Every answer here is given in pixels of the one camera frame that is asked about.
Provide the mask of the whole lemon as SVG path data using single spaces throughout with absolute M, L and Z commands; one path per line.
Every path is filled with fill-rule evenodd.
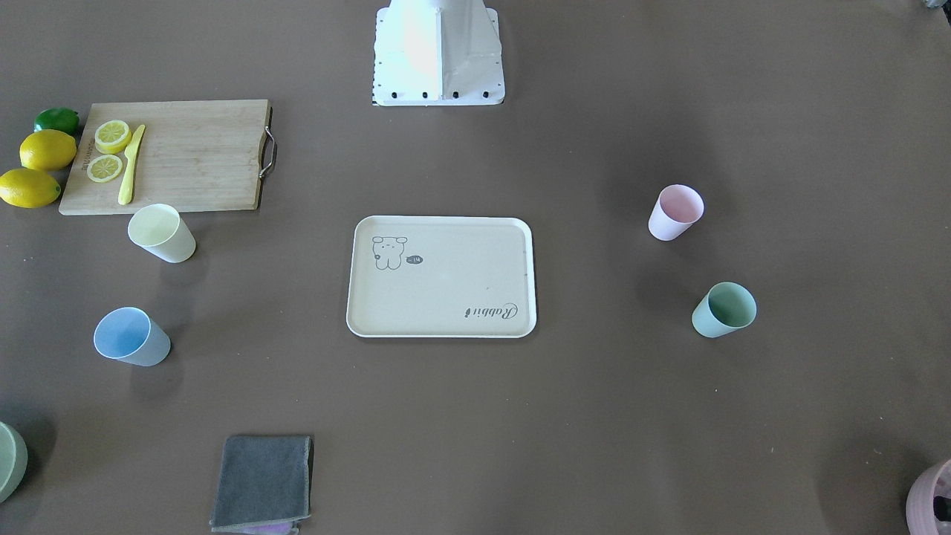
M 61 186 L 48 172 L 19 167 L 1 176 L 1 198 L 14 207 L 36 209 L 54 202 L 61 194 Z
M 41 129 L 28 135 L 19 148 L 21 166 L 41 172 L 57 172 L 71 165 L 76 156 L 74 136 L 56 129 Z

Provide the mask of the blue cup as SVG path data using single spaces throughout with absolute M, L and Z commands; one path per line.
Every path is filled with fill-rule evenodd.
M 170 353 L 169 335 L 142 309 L 123 307 L 106 314 L 93 332 L 104 357 L 136 366 L 155 366 Z

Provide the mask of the wooden cutting board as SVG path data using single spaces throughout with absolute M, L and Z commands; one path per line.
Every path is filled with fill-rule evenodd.
M 59 201 L 62 215 L 132 214 L 164 203 L 180 213 L 254 210 L 259 204 L 271 104 L 268 100 L 95 103 Z M 132 202 L 117 200 L 119 180 L 96 183 L 86 167 L 98 156 L 94 133 L 108 120 L 145 125 Z

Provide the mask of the pink cup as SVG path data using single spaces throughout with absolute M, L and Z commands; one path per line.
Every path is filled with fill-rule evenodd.
M 692 187 L 669 185 L 660 192 L 648 228 L 653 237 L 671 241 L 695 224 L 704 214 L 704 200 Z

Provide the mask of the cream yellow cup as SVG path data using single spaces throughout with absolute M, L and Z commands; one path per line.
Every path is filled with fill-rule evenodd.
M 170 204 L 150 204 L 133 214 L 128 235 L 139 247 L 167 263 L 181 263 L 196 250 L 196 241 Z

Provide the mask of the pink bowl with ice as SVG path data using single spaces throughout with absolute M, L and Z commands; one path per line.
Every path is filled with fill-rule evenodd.
M 914 481 L 906 499 L 910 534 L 950 534 L 950 461 L 928 468 Z

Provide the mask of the white pillar base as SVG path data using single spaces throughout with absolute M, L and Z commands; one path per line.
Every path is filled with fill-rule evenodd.
M 482 1 L 392 1 L 376 14 L 376 106 L 504 102 L 499 15 Z

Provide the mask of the yellow plastic knife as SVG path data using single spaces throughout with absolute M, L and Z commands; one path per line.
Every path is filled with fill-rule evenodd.
M 123 155 L 126 157 L 126 167 L 123 170 L 123 178 L 117 196 L 118 204 L 122 204 L 123 206 L 132 202 L 136 163 L 140 150 L 140 142 L 142 142 L 145 131 L 146 125 L 139 125 L 138 128 L 135 129 L 135 132 L 132 133 L 132 138 L 128 146 L 123 150 Z

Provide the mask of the cream rabbit tray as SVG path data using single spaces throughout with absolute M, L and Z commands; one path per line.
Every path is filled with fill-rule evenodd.
M 360 337 L 525 337 L 537 322 L 532 230 L 508 217 L 363 218 L 346 322 Z

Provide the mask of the green cup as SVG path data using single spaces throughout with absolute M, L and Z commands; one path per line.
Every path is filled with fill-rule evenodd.
M 721 282 L 713 285 L 692 313 L 693 328 L 702 336 L 716 338 L 750 325 L 757 304 L 743 285 Z

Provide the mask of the green bowl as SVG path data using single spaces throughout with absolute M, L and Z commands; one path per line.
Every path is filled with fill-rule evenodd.
M 1 423 L 1 495 L 4 502 L 17 487 L 26 473 L 28 452 L 26 441 L 9 424 Z

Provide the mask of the lemon slice far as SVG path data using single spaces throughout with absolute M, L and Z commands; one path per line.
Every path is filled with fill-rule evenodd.
M 98 126 L 94 135 L 94 148 L 101 155 L 118 155 L 132 141 L 132 129 L 123 120 L 109 120 Z

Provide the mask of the green lime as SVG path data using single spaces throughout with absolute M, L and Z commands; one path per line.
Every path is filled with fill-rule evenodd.
M 64 106 L 57 108 L 48 108 L 35 116 L 33 130 L 40 131 L 59 131 L 68 135 L 75 135 L 80 125 L 80 118 L 77 111 Z

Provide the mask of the grey folded cloth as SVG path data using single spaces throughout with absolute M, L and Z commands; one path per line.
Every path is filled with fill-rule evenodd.
M 233 435 L 224 441 L 213 533 L 298 534 L 310 517 L 311 437 Z

